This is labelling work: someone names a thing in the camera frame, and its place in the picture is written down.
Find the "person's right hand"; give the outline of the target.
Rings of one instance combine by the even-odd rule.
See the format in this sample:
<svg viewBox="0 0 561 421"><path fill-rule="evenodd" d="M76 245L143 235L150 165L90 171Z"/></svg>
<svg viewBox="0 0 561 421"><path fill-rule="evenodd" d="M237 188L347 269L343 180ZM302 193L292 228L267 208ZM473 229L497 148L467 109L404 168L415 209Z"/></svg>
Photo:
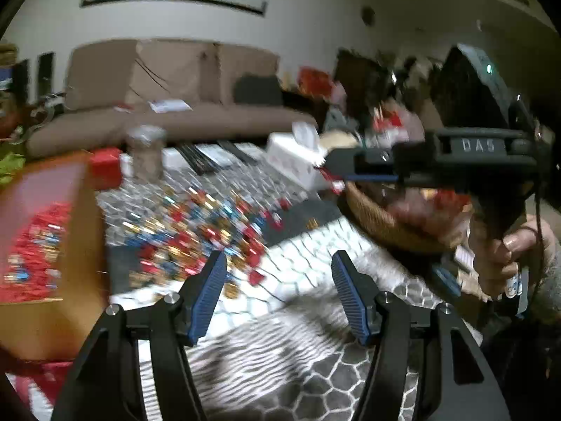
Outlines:
<svg viewBox="0 0 561 421"><path fill-rule="evenodd" d="M557 240L546 221L541 221L541 230L539 242L536 216L528 215L518 228L496 238L481 217L471 218L469 246L474 252L479 285L486 295L496 299L523 266L529 269L529 286L533 291L540 276L553 263L556 251Z"/></svg>

